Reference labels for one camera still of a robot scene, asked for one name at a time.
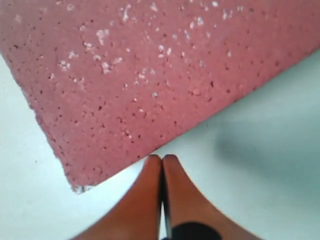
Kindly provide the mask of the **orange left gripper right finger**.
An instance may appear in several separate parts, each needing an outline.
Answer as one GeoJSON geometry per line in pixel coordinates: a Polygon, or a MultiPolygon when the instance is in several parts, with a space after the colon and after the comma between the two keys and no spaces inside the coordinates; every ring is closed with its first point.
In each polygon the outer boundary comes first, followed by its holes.
{"type": "Polygon", "coordinates": [[[178,158],[162,160],[162,201],[168,240],[256,240],[215,208],[187,176],[178,158]]]}

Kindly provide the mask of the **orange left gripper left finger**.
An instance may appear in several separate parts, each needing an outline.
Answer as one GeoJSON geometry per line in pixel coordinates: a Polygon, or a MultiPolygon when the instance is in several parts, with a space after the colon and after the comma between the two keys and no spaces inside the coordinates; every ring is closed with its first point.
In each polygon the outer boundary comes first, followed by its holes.
{"type": "Polygon", "coordinates": [[[76,240],[157,240],[161,219],[162,160],[150,155],[121,200],[76,240]]]}

